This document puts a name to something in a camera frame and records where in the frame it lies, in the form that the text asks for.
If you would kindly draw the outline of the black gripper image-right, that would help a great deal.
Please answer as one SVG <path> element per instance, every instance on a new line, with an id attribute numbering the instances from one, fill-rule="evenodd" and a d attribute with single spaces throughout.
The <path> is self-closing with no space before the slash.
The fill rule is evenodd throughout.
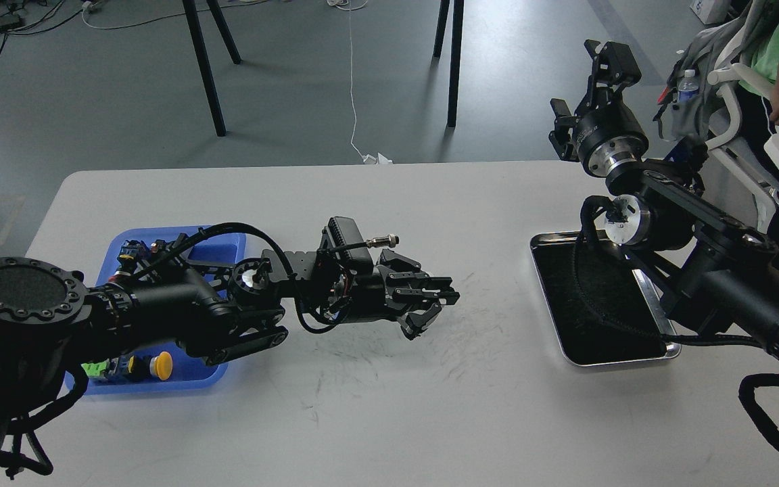
<path id="1" fill-rule="evenodd" d="M 560 160 L 580 161 L 587 175 L 606 178 L 618 164 L 640 160 L 649 149 L 639 120 L 623 101 L 624 89 L 639 83 L 641 70 L 627 44 L 587 39 L 584 47 L 592 59 L 584 100 L 572 113 L 563 99 L 550 99 L 549 141 Z"/>

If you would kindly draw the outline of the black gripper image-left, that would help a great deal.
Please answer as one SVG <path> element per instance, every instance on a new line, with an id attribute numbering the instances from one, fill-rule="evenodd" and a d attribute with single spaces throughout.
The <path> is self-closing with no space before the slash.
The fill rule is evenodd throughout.
<path id="1" fill-rule="evenodd" d="M 429 329 L 444 308 L 461 294 L 451 277 L 423 271 L 421 263 L 384 249 L 370 275 L 343 273 L 331 284 L 322 317 L 338 323 L 397 321 L 408 340 Z"/>

